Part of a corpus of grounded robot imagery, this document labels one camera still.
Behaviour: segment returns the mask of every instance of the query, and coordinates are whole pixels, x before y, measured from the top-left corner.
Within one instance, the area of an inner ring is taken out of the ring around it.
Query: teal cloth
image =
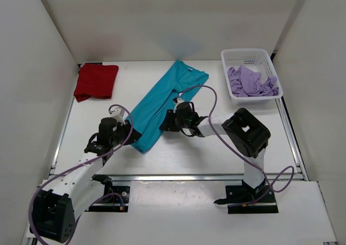
[[[162,131],[158,128],[166,116],[166,111],[174,109],[173,99],[188,87],[203,85],[208,78],[207,73],[194,69],[182,61],[174,62],[131,112],[134,128],[142,134],[132,146],[141,153],[150,150],[162,135]],[[187,91],[181,98],[189,102],[199,89]]]

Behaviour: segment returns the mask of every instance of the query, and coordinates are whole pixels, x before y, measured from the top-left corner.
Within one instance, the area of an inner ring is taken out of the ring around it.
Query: crumpled purple cloth
[[[279,88],[274,87],[276,76],[268,77],[262,84],[261,72],[253,72],[243,65],[238,69],[231,67],[227,75],[232,93],[237,97],[276,96],[279,93]]]

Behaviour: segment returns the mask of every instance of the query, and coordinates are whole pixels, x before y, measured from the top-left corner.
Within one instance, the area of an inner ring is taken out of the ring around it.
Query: folded red cloth
[[[107,99],[112,97],[117,65],[96,65],[87,63],[79,70],[74,96],[78,102],[90,97]]]

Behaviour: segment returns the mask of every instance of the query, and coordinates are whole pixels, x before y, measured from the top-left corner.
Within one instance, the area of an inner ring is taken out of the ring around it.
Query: gray wall
[[[0,0],[0,243],[21,243],[78,66],[40,0]]]
[[[86,61],[220,59],[272,53],[296,0],[44,0],[71,53]]]
[[[346,244],[346,1],[307,0],[274,65],[309,177]]]

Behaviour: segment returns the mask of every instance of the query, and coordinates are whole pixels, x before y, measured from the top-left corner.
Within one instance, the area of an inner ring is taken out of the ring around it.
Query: white laundry basket
[[[254,72],[261,72],[261,81],[264,83],[269,76],[276,76],[276,71],[268,52],[264,49],[225,49],[221,52],[223,70],[226,77],[229,95],[233,103],[263,103],[273,99],[281,98],[282,88],[277,79],[274,87],[279,87],[277,96],[258,96],[258,97],[237,97],[234,96],[228,80],[227,71],[231,68],[239,68],[241,65],[251,69]]]

